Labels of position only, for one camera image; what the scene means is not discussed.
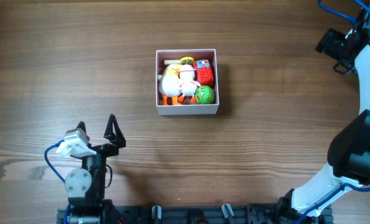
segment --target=wood grain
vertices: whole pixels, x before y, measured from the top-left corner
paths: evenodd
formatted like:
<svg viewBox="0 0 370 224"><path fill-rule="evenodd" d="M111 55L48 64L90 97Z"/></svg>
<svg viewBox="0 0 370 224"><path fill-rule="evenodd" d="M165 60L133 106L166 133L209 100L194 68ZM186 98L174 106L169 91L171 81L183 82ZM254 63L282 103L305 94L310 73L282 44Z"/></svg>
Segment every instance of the wood grain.
<svg viewBox="0 0 370 224"><path fill-rule="evenodd" d="M105 142L110 113L128 144L108 160L115 205L275 202L358 114L357 76L314 51L330 27L350 29L304 0L0 5L0 223L54 223L67 193L45 148L79 121ZM156 50L198 48L217 49L218 114L158 116ZM49 157L63 176L80 165ZM370 194L334 212L370 223Z"/></svg>

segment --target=cardboard box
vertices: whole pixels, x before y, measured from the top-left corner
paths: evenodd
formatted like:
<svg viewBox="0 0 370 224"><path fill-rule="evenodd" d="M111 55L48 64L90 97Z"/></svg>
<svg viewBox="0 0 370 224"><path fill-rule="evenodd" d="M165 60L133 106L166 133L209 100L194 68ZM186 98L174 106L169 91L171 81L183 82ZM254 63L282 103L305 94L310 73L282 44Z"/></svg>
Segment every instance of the cardboard box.
<svg viewBox="0 0 370 224"><path fill-rule="evenodd" d="M180 59L190 56L195 60L207 59L210 62L214 74L214 91L216 92L216 103L210 105L169 105L159 104L158 75L162 74L167 65L164 60ZM195 50L157 50L156 51L156 107L159 115L180 115L180 114L216 114L220 105L218 93L218 71L217 56L215 49L195 49Z"/></svg>

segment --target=red box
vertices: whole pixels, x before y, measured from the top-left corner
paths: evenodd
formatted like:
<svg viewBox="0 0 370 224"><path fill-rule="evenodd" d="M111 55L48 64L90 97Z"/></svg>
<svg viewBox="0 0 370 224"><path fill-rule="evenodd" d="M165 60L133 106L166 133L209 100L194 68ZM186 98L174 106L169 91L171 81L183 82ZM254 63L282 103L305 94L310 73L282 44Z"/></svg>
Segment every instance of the red box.
<svg viewBox="0 0 370 224"><path fill-rule="evenodd" d="M193 68L197 69L197 81L201 85L214 87L214 75L208 60L198 60L193 63Z"/></svg>

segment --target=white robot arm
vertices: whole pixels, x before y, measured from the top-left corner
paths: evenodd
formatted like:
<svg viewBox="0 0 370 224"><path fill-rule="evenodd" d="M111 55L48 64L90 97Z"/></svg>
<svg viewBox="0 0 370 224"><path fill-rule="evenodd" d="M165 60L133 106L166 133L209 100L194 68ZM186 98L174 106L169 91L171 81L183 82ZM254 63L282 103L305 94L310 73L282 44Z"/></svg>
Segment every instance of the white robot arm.
<svg viewBox="0 0 370 224"><path fill-rule="evenodd" d="M345 187L320 207L316 206L342 184L355 187L370 184L370 17L362 10L354 29L347 35L330 29L316 50L338 61L334 66L336 72L358 74L360 107L359 116L333 140L328 163L310 181L292 192L292 209L298 213L310 210L306 214L309 217L319 216L322 209L351 190ZM346 72L338 70L340 65Z"/></svg>

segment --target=yellow toy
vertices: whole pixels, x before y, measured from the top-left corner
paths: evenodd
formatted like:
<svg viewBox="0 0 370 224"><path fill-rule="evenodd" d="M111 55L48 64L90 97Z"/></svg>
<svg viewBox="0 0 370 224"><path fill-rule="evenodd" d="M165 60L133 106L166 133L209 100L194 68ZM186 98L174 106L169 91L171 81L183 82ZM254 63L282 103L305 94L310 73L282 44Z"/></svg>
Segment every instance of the yellow toy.
<svg viewBox="0 0 370 224"><path fill-rule="evenodd" d="M179 81L179 70L182 65L171 64L164 70L162 75L158 75L159 80L159 92L163 95L163 105L168 106L167 98L173 99L173 105L182 105L178 103L178 96L181 94L181 90L178 89Z"/></svg>

